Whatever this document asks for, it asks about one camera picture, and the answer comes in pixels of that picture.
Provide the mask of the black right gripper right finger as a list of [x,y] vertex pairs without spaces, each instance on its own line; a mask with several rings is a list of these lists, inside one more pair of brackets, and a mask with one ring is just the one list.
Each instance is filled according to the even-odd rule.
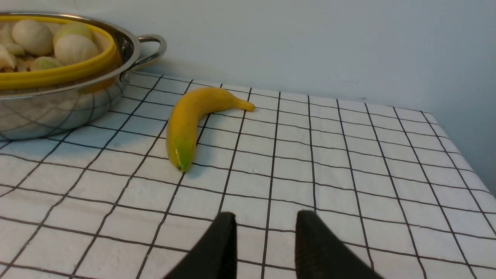
[[296,217],[295,270],[298,279],[381,279],[313,211]]

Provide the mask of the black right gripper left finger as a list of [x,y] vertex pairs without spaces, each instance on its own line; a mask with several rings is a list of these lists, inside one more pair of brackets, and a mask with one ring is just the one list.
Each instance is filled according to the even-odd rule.
[[165,279],[235,279],[237,223],[231,212],[220,212],[189,253]]

